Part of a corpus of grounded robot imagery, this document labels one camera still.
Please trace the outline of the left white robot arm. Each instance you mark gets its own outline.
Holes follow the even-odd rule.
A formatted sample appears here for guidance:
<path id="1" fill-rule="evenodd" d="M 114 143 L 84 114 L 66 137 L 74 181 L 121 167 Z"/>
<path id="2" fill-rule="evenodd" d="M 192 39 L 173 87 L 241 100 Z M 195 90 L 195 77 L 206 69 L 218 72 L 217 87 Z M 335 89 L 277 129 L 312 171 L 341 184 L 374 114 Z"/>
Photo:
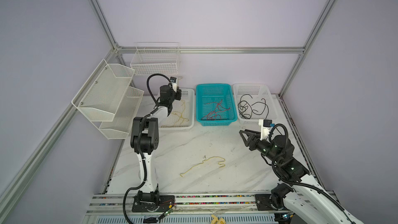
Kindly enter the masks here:
<path id="1" fill-rule="evenodd" d="M 166 85 L 160 87 L 158 98 L 154 97 L 150 89 L 150 80 L 156 76 L 166 78 L 168 81 Z M 167 77 L 160 73 L 150 75 L 147 78 L 146 85 L 155 106 L 147 115 L 133 119 L 130 145 L 138 157 L 142 182 L 136 187 L 128 188 L 124 194 L 122 211 L 128 224 L 131 224 L 132 221 L 126 211 L 126 200 L 129 192 L 133 190 L 136 190 L 137 194 L 134 197 L 132 211 L 155 212 L 161 206 L 162 199 L 169 203 L 174 202 L 174 198 L 171 196 L 160 196 L 152 155 L 160 141 L 159 123 L 172 113 L 174 101 L 181 100 L 181 89 L 176 77 Z"/>

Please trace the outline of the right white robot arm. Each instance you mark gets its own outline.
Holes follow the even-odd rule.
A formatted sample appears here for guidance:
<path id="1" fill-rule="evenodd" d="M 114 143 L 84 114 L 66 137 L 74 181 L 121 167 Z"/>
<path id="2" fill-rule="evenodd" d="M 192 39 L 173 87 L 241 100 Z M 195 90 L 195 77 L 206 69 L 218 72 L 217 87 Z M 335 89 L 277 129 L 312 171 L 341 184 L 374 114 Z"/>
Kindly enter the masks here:
<path id="1" fill-rule="evenodd" d="M 265 203 L 274 210 L 288 209 L 308 224 L 359 224 L 295 157 L 287 127 L 271 120 L 260 120 L 260 131 L 241 130 L 244 145 L 259 151 L 280 183 Z"/>

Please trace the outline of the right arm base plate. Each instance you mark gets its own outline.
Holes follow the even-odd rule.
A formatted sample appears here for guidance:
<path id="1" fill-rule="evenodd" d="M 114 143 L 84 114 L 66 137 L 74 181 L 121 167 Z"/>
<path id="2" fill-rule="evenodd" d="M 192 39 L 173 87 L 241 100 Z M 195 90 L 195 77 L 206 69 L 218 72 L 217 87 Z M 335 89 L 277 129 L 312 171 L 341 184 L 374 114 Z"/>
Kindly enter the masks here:
<path id="1" fill-rule="evenodd" d="M 283 193 L 269 193 L 269 194 L 256 194 L 255 202 L 257 210 L 259 211 L 287 211 L 284 200 L 288 199 L 288 196 L 292 197 L 292 192 L 288 194 Z"/>

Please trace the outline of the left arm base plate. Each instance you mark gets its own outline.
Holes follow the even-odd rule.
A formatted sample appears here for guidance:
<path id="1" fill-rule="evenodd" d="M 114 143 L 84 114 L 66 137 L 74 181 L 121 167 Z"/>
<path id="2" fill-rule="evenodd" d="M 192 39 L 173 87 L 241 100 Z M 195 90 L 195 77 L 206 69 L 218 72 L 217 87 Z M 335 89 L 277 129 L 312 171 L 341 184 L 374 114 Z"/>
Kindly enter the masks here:
<path id="1" fill-rule="evenodd" d="M 151 196 L 150 194 L 136 195 L 131 211 L 134 213 L 146 212 L 165 212 L 170 205 L 175 205 L 175 196 L 160 195 Z"/>

